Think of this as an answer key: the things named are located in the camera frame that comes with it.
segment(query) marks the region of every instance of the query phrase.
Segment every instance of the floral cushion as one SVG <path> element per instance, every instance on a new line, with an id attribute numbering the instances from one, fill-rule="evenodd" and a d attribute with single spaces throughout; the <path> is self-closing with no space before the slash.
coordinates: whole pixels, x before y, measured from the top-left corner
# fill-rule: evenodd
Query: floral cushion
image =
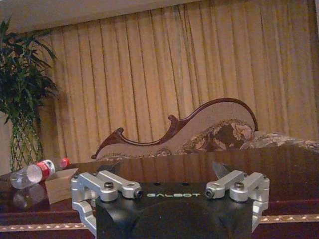
<path id="1" fill-rule="evenodd" d="M 170 156 L 172 155 L 172 152 L 168 148 L 161 148 L 158 151 L 156 151 L 153 154 L 147 154 L 147 155 L 127 155 L 123 153 L 110 153 L 103 155 L 99 160 L 106 160 L 106 161 L 119 161 L 122 159 L 132 159 L 132 158 L 154 158 L 154 157 L 164 157 L 164 156 Z"/>
<path id="2" fill-rule="evenodd" d="M 240 149 L 243 144 L 252 141 L 253 137 L 254 133 L 246 123 L 231 119 L 213 125 L 197 135 L 188 141 L 178 153 Z"/>
<path id="3" fill-rule="evenodd" d="M 297 146 L 319 153 L 319 142 L 310 140 L 300 140 L 293 137 L 281 135 L 280 133 L 265 133 L 261 131 L 254 132 L 254 139 L 242 145 L 242 149 Z"/>

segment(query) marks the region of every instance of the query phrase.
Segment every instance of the ceiling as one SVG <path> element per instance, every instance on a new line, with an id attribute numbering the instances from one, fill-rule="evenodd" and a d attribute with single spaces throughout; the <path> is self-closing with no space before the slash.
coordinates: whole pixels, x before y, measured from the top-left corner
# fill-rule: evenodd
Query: ceiling
<path id="1" fill-rule="evenodd" d="M 0 0 L 0 19 L 26 32 L 198 0 Z"/>

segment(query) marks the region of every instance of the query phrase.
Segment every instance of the red bottle label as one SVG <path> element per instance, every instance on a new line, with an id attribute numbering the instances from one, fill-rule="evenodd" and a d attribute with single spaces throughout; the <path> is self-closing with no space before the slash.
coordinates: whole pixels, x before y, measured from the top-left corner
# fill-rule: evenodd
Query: red bottle label
<path id="1" fill-rule="evenodd" d="M 45 163 L 45 161 L 39 162 L 36 164 L 42 170 L 42 179 L 41 181 L 47 179 L 50 176 L 50 167 Z"/>

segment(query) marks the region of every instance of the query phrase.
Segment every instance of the curtain fold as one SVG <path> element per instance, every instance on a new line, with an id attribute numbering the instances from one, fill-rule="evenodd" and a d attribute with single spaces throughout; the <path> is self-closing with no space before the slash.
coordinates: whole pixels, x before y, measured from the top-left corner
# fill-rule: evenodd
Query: curtain fold
<path id="1" fill-rule="evenodd" d="M 43 141 L 72 162 L 119 127 L 157 140 L 169 114 L 220 97 L 247 103 L 262 131 L 319 138 L 311 0 L 205 0 L 59 27 L 51 43 L 57 134 Z"/>

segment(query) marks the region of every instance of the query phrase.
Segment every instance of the potted plant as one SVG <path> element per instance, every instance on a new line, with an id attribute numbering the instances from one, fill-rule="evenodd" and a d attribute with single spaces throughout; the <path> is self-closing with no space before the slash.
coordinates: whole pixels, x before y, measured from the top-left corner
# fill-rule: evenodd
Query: potted plant
<path id="1" fill-rule="evenodd" d="M 46 76 L 50 65 L 40 57 L 50 47 L 41 39 L 48 31 L 7 33 L 10 20 L 0 26 L 0 111 L 12 122 L 11 171 L 43 160 L 43 148 L 35 123 L 40 122 L 39 106 L 55 95 L 56 84 Z"/>

